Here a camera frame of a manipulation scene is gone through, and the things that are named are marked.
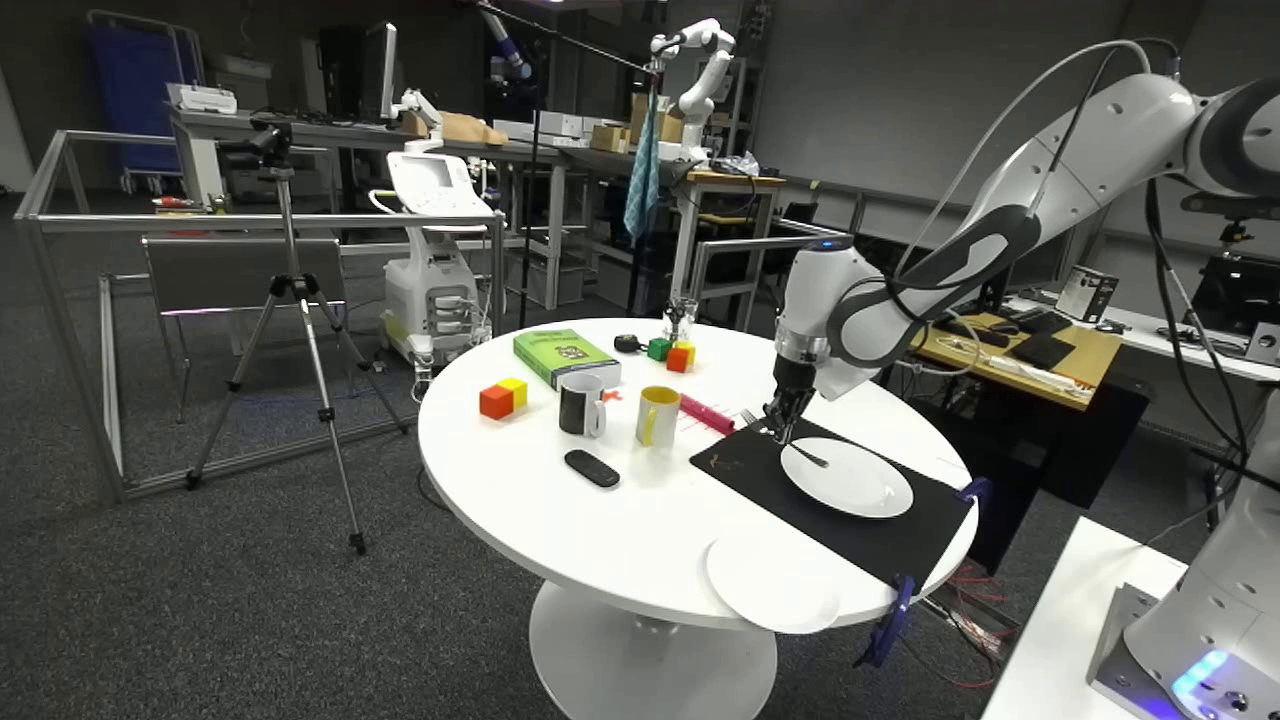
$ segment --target small cup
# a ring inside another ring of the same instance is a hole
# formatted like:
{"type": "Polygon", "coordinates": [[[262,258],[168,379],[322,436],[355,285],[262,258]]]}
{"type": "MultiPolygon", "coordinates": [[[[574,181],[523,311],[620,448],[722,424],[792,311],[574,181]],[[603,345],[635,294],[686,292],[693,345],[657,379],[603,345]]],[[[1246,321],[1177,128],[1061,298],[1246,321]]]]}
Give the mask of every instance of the small cup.
{"type": "Polygon", "coordinates": [[[603,427],[603,402],[600,402],[600,379],[597,374],[562,374],[562,433],[564,436],[600,436],[603,427]]]}
{"type": "Polygon", "coordinates": [[[681,392],[668,385],[647,385],[639,392],[635,444],[647,452],[671,452],[678,414],[681,414],[681,392]]]}

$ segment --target white plate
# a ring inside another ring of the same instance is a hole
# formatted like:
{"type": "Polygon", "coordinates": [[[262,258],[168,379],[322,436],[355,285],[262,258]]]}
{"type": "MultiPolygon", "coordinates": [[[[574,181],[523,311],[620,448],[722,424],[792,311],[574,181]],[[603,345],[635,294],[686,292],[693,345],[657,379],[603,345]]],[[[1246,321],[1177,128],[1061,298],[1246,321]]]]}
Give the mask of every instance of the white plate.
{"type": "Polygon", "coordinates": [[[833,436],[798,444],[785,448],[785,471],[805,494],[864,521],[898,521],[912,507],[916,491],[888,461],[833,436]]]}
{"type": "Polygon", "coordinates": [[[792,534],[722,534],[706,573],[713,592],[747,624],[818,634],[841,616],[841,559],[792,534]]]}

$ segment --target black mat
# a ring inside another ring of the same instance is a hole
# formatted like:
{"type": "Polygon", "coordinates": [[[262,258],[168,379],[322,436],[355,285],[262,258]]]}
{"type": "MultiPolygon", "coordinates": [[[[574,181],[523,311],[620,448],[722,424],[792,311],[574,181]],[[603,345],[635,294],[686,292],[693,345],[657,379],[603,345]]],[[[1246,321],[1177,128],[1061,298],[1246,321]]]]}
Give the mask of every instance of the black mat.
{"type": "MultiPolygon", "coordinates": [[[[805,436],[846,440],[822,424],[801,419],[798,440],[805,436]]],[[[957,487],[888,461],[912,484],[916,503],[898,521],[846,514],[829,503],[818,503],[787,481],[787,471],[782,466],[782,448],[770,433],[759,433],[759,424],[724,436],[722,444],[693,455],[693,464],[888,584],[902,584],[904,576],[923,584],[967,507],[957,487]]]]}

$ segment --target gray floor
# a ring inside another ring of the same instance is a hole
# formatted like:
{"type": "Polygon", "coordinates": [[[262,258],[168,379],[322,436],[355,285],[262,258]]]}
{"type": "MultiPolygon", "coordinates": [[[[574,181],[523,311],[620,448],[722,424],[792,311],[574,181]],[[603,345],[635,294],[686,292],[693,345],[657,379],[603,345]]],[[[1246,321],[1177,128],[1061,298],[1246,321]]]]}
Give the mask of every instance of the gray floor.
{"type": "MultiPolygon", "coordinates": [[[[92,267],[113,264],[102,254],[90,249],[67,258],[82,325],[92,321],[92,267]]],[[[129,452],[158,466],[182,464],[203,433],[220,368],[201,373],[195,406],[182,424],[143,306],[124,316],[142,414],[129,452]]],[[[555,715],[523,648],[537,579],[422,498],[414,440],[384,436],[349,452],[373,528],[365,559],[343,547],[329,455],[109,503],[30,249],[7,220],[0,333],[0,715],[555,715]]],[[[270,359],[265,395],[242,406],[230,448],[262,433],[316,433],[295,419],[314,410],[295,363],[289,352],[270,359]]],[[[407,406],[403,373],[382,385],[407,406]]],[[[338,389],[341,406],[376,410],[365,389],[341,374],[338,389]]],[[[1183,452],[1137,440],[1095,514],[1150,534],[1196,503],[1191,487],[1183,452]]],[[[1026,620],[1072,521],[1072,507],[1041,494],[996,579],[978,587],[1026,620]]],[[[1196,531],[1187,525],[1172,534],[1172,552],[1187,552],[1196,531]]],[[[785,640],[766,715],[979,715],[988,667],[932,616],[912,620],[888,667],[854,667],[860,640],[785,640]]]]}

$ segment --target table pedestal base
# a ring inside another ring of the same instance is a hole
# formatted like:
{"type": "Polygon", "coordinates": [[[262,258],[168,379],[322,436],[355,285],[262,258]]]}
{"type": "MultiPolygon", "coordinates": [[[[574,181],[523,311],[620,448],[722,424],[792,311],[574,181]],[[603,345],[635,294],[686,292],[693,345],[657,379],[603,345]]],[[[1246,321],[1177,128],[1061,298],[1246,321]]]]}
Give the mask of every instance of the table pedestal base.
{"type": "Polygon", "coordinates": [[[639,620],[555,584],[537,592],[530,648],[574,720],[747,720],[777,678],[770,631],[639,620]]]}

